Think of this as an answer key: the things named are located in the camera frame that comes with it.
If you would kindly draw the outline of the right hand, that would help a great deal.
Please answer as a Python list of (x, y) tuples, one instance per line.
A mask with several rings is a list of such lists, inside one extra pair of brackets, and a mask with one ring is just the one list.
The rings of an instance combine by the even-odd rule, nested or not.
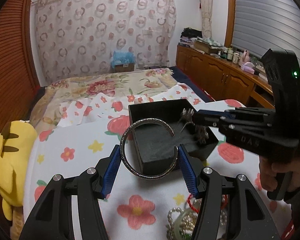
[(292, 192), (300, 187), (300, 157), (295, 157), (290, 163), (271, 163), (264, 157), (259, 157), (260, 182), (263, 189), (274, 191), (278, 182), (275, 177), (278, 174), (291, 173), (292, 178), (288, 184), (287, 191)]

